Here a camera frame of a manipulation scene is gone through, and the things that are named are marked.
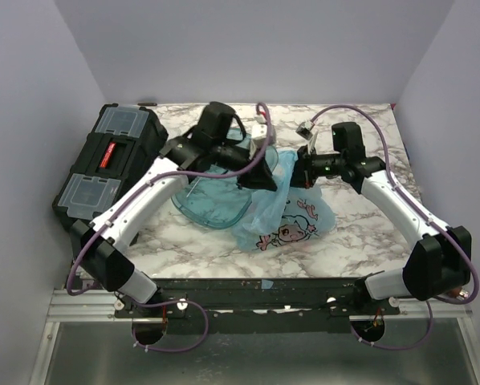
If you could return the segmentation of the light blue plastic bag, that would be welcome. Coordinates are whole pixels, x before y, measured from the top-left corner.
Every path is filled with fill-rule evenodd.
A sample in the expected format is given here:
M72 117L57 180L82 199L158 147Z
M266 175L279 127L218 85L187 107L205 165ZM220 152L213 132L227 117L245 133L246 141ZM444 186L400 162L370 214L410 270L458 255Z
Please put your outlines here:
M274 170L275 192L256 190L242 219L232 227L241 251L267 251L317 239L332 231L336 215L323 199L320 187L290 186L297 151L279 152Z

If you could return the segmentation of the teal transparent plastic tray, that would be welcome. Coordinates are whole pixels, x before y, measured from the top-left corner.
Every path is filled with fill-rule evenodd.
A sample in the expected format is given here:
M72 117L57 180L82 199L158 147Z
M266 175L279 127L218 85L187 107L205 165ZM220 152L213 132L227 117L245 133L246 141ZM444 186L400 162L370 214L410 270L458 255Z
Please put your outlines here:
M250 135L242 132L241 128L231 128L226 135L224 144L234 150L250 150ZM214 159L218 150L225 147L221 144L212 145L210 155L204 155L204 160L213 160L209 168L199 170L211 175L230 174ZM266 150L265 160L271 171L274 171L278 163L278 153L274 146ZM246 213L252 202L254 190L240 188L237 184L237 177L227 179L214 179L198 177L171 197L175 208L191 221L211 228L227 229L235 225Z

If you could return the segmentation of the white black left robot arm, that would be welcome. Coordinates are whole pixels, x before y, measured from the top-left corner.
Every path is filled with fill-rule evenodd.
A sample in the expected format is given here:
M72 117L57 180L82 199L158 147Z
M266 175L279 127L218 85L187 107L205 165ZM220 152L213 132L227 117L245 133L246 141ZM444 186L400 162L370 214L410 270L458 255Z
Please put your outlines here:
M256 114L258 124L251 132L251 147L239 148L227 140L236 111L220 102L207 104L197 124L183 136L168 140L147 172L110 209L89 224L76 221L69 232L73 265L67 293L83 294L83 290L72 289L75 272L83 267L106 291L129 298L141 315L155 315L161 307L160 288L124 256L124 251L148 217L191 180L236 178L243 188L277 189L265 160L267 147L275 142L268 106L257 103ZM226 173L210 174L213 165Z

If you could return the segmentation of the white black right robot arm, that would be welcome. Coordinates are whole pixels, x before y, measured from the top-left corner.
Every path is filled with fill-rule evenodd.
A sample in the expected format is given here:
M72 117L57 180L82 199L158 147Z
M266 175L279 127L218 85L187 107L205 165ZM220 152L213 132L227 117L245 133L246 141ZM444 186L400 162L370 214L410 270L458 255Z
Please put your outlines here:
M393 223L411 249L404 267L356 283L352 304L358 312L371 314L391 297L425 301L470 281L470 233L439 220L397 183L381 158L368 157L358 124L332 125L331 154L316 151L317 134L312 128L312 122L305 122L296 130L307 143L297 151L291 186L311 188L320 177L340 177Z

